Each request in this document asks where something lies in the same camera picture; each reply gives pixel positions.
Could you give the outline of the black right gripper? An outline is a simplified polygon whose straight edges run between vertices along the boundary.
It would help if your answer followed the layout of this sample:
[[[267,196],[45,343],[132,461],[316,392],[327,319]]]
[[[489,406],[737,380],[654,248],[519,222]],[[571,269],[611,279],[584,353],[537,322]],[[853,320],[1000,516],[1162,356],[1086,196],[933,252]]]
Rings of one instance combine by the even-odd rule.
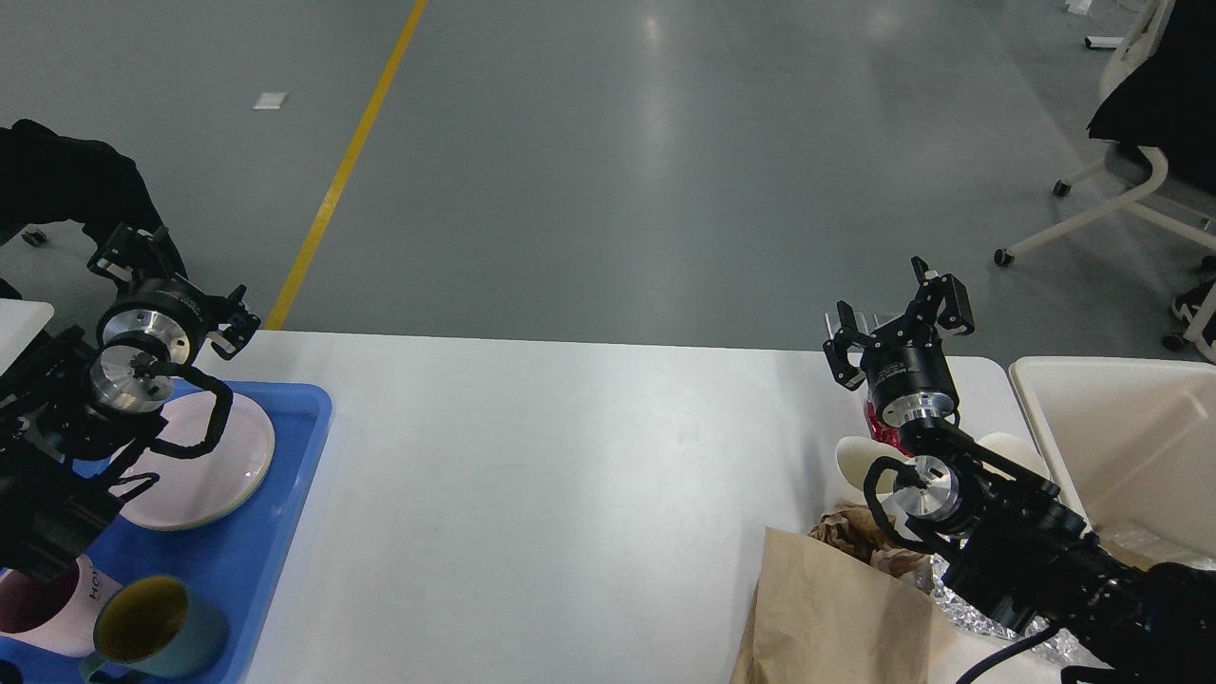
[[[837,325],[824,341],[826,363],[837,385],[855,392],[867,381],[876,416],[891,428],[959,413],[959,391],[941,344],[946,337],[970,336],[976,330],[959,277],[939,273],[921,258],[911,258],[911,265],[918,288],[894,321],[891,344],[876,346],[879,340],[857,327],[856,312],[846,302],[835,304]],[[865,352],[862,370],[848,359],[854,348]]]

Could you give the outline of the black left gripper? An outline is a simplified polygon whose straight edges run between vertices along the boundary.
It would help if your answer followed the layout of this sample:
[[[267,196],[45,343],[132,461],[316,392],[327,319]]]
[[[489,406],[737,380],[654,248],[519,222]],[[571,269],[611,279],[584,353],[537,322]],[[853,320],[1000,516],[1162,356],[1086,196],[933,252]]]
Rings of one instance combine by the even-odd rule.
[[[161,341],[175,363],[195,361],[207,344],[224,360],[232,360],[261,326],[260,316],[244,303],[244,284],[229,295],[206,295],[181,277],[171,277],[174,241],[164,225],[147,231],[122,222],[86,268],[95,276],[108,277],[118,291],[130,291],[118,295],[100,316],[101,344],[122,333],[143,333]]]

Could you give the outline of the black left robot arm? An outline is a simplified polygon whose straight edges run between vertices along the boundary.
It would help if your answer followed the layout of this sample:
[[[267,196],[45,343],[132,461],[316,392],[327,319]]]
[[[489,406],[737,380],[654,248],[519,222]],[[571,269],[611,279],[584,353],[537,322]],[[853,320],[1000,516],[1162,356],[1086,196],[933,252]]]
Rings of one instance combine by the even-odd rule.
[[[95,342],[72,326],[2,372],[2,568],[60,579],[157,483],[130,473],[140,455],[195,460],[219,445],[233,393],[195,363],[203,344],[235,358],[261,320],[244,285],[208,295],[176,252],[165,228],[122,222],[88,260],[118,291]]]

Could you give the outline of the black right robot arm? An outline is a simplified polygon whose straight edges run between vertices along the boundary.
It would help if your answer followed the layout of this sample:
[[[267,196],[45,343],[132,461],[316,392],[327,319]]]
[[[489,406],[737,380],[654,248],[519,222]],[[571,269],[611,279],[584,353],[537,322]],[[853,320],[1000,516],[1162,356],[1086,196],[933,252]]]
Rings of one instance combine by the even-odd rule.
[[[976,327],[967,288],[921,258],[911,264],[918,288],[903,313],[861,331],[839,299],[824,355],[838,385],[868,389],[876,416],[908,450],[877,458],[865,473],[876,525],[900,548],[946,559],[945,585],[1004,628],[1046,619],[959,682],[1068,630],[1100,667],[1065,667],[1064,683],[1211,683],[1214,573],[1119,561],[1059,500],[1058,484],[961,431],[941,337]]]

